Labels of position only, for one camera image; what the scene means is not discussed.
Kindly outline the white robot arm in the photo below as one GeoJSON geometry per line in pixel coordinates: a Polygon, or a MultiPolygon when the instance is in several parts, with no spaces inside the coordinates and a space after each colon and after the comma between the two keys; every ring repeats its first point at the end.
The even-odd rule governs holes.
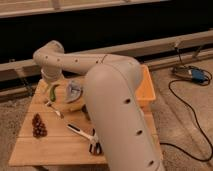
{"type": "Polygon", "coordinates": [[[43,79],[63,71],[84,76],[83,98],[110,171],[165,171],[135,92],[142,81],[140,63],[114,54],[66,53],[50,41],[33,54],[43,79]]]}

